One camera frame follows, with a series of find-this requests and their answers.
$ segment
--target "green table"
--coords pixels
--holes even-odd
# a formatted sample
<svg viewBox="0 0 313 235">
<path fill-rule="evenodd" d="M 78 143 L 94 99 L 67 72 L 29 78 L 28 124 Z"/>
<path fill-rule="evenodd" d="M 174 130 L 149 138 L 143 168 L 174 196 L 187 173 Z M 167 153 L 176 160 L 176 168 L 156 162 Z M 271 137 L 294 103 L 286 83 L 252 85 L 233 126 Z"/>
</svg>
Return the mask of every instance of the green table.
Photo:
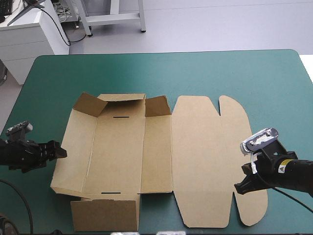
<svg viewBox="0 0 313 235">
<path fill-rule="evenodd" d="M 280 131 L 280 140 L 302 159 L 313 160 L 313 85 L 293 50 L 223 51 L 155 54 L 102 54 L 39 57 L 12 110 L 6 128 L 29 120 L 31 140 L 62 141 L 71 108 L 81 94 L 165 94 L 173 108 L 179 95 L 207 95 L 218 108 L 225 94 L 246 109 L 253 132 Z M 70 201 L 50 188 L 55 162 L 27 174 L 0 167 L 0 177 L 17 185 L 28 199 L 36 233 L 60 229 L 73 233 Z M 0 212 L 29 230 L 26 209 L 17 195 L 0 185 Z M 291 192 L 313 207 L 313 199 Z M 256 225 L 240 223 L 233 201 L 225 229 L 188 229 L 173 194 L 141 197 L 141 233 L 187 230 L 189 233 L 313 233 L 313 215 L 290 199 L 268 191 L 268 211 Z"/>
</svg>

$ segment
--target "white desk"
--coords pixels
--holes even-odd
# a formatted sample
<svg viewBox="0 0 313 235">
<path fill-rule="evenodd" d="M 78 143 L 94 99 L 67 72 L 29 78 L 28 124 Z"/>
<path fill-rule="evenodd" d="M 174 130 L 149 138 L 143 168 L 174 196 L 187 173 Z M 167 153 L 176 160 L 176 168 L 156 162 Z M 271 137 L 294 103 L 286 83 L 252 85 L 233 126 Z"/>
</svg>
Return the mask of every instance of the white desk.
<svg viewBox="0 0 313 235">
<path fill-rule="evenodd" d="M 19 5 L 15 0 L 13 10 Z M 59 23 L 50 0 L 42 3 L 57 23 L 63 37 L 66 36 Z M 50 17 L 39 9 L 32 9 L 10 26 L 7 24 L 21 11 L 19 9 L 0 23 L 0 60 L 14 76 L 19 84 L 23 84 L 38 56 L 68 54 L 69 47 L 63 42 L 56 26 Z"/>
</svg>

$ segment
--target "unfolded cardboard box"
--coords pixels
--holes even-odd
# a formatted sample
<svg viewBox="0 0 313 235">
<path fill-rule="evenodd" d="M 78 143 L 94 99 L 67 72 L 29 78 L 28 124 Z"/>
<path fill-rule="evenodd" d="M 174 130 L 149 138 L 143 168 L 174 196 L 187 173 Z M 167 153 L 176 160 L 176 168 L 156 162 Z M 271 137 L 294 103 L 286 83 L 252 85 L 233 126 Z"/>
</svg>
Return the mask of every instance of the unfolded cardboard box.
<svg viewBox="0 0 313 235">
<path fill-rule="evenodd" d="M 51 183 L 82 198 L 71 202 L 75 231 L 137 231 L 140 194 L 172 191 L 188 227 L 226 227 L 249 161 L 239 143 L 251 130 L 240 104 L 221 98 L 225 116 L 206 96 L 181 96 L 171 115 L 165 96 L 83 93 Z M 264 216 L 265 190 L 235 196 L 243 223 Z"/>
</svg>

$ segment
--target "robotic arm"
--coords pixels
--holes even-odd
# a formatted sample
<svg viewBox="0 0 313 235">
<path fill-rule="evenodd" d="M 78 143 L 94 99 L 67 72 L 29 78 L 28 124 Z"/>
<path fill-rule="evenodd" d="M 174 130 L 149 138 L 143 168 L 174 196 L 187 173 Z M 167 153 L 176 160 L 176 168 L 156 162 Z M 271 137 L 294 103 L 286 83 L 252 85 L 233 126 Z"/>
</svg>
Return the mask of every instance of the robotic arm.
<svg viewBox="0 0 313 235">
<path fill-rule="evenodd" d="M 52 161 L 67 156 L 67 152 L 60 147 L 59 142 L 26 141 L 25 134 L 32 129 L 33 126 L 28 121 L 24 121 L 5 132 L 8 140 L 0 139 L 0 165 L 9 166 L 9 170 L 21 169 L 23 173 L 26 173 L 45 167 L 47 160 Z"/>
<path fill-rule="evenodd" d="M 278 141 L 274 128 L 259 131 L 241 143 L 251 162 L 242 166 L 246 177 L 235 184 L 239 194 L 268 188 L 287 188 L 307 192 L 313 197 L 313 161 L 299 160 Z"/>
</svg>

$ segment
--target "white stand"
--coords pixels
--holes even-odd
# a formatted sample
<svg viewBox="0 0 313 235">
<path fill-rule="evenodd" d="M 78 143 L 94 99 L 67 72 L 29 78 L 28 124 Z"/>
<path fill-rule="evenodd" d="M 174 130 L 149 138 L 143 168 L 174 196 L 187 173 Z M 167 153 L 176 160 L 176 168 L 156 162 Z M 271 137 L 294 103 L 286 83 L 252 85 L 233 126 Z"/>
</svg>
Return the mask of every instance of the white stand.
<svg viewBox="0 0 313 235">
<path fill-rule="evenodd" d="M 111 9 L 109 15 L 100 16 L 86 16 L 86 10 L 83 7 L 83 0 L 76 0 L 78 12 L 88 36 L 92 36 L 91 26 L 107 25 L 107 24 L 120 24 L 126 22 L 141 23 L 141 31 L 146 32 L 145 13 L 143 9 L 143 0 L 138 0 L 139 13 L 126 13 L 119 14 L 119 0 L 111 0 Z"/>
</svg>

